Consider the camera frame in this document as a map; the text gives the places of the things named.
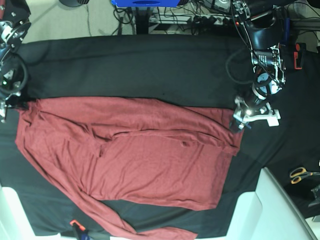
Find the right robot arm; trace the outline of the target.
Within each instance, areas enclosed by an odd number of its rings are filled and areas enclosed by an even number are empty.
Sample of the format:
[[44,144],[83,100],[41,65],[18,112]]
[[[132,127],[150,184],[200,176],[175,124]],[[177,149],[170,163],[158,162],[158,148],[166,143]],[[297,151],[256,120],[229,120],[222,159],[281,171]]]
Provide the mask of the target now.
[[28,82],[28,68],[18,49],[31,27],[30,8],[25,0],[0,2],[0,122],[4,123],[9,108],[16,107],[11,98],[21,96]]

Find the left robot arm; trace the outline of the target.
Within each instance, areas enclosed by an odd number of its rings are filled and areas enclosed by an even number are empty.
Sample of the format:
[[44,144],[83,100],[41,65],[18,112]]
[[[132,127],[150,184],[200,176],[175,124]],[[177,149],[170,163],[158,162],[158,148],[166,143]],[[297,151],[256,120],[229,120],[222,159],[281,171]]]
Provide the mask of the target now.
[[286,84],[280,51],[284,33],[281,7],[270,0],[232,0],[230,12],[235,29],[249,50],[254,78],[248,82],[248,91],[235,97],[229,127],[237,133],[260,120],[276,127],[281,115],[271,106],[271,100]]

